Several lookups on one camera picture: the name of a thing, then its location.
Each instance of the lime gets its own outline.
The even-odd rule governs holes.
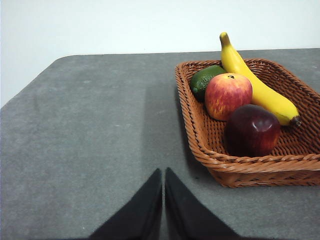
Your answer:
[[[224,73],[226,73],[226,71],[218,65],[212,65],[196,72],[189,82],[189,86],[195,98],[198,101],[203,102],[205,100],[206,87],[210,80],[213,77]]]

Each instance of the brown wicker basket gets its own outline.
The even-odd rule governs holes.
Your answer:
[[[320,95],[280,64],[267,59],[245,59],[257,77],[290,99],[302,117],[300,127],[281,127],[277,146],[263,157],[237,157],[224,147],[226,122],[212,119],[189,87],[201,69],[219,60],[186,61],[175,68],[189,147],[211,175],[225,187],[320,185]]]

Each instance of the banana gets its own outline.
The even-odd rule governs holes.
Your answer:
[[[240,54],[234,49],[226,32],[220,34],[220,41],[223,68],[228,73],[241,74],[250,80],[252,84],[251,103],[259,105],[273,113],[282,126],[300,126],[301,117],[297,107],[289,99],[268,87],[257,78]]]

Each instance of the red apple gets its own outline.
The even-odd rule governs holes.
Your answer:
[[[237,108],[224,128],[228,152],[239,157],[269,155],[276,146],[281,126],[274,114],[257,105]]]
[[[230,114],[252,99],[252,85],[248,78],[237,73],[223,73],[213,77],[208,83],[204,104],[208,114],[221,121],[228,120]]]

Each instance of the gray felt surface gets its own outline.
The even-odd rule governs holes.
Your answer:
[[[241,51],[320,92],[320,49]],[[57,59],[1,109],[1,239],[87,237],[171,167],[242,236],[318,240],[320,187],[226,188],[188,147],[175,66],[220,52]],[[160,239],[168,239],[165,213]]]

